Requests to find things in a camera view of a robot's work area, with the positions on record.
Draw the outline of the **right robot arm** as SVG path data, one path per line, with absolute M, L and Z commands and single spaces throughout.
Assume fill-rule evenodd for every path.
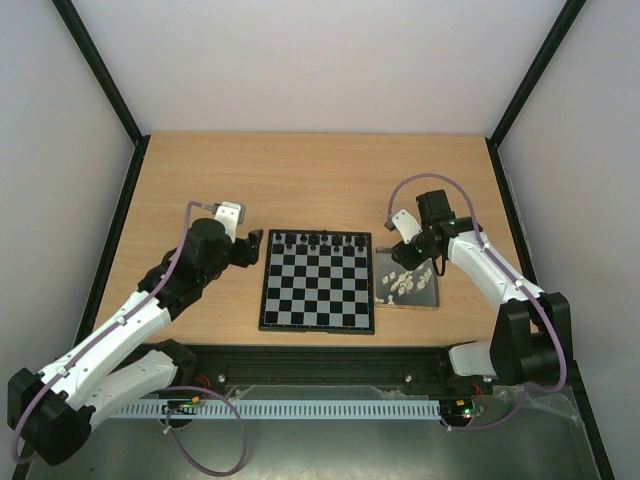
M 401 209 L 388 214 L 386 228 L 400 234 L 393 260 L 407 270 L 430 260 L 441 261 L 439 274 L 452 264 L 473 282 L 497 314 L 491 340 L 449 349 L 449 359 L 436 367 L 436 379 L 455 392 L 471 376 L 497 379 L 507 385 L 533 382 L 556 374 L 558 390 L 566 383 L 572 357 L 568 300 L 547 293 L 526 279 L 496 250 L 475 213 L 458 217 L 445 191 L 416 198 L 419 216 Z

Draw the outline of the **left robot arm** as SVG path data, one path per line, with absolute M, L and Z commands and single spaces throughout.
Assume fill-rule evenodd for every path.
M 69 353 L 8 382 L 7 424 L 47 464 L 70 459 L 92 431 L 117 410 L 150 393 L 195 384 L 196 357 L 169 339 L 142 358 L 124 360 L 148 337 L 198 301 L 230 265 L 257 263 L 263 237 L 253 230 L 235 238 L 233 226 L 195 220 L 181 245 L 147 272 L 125 304 Z

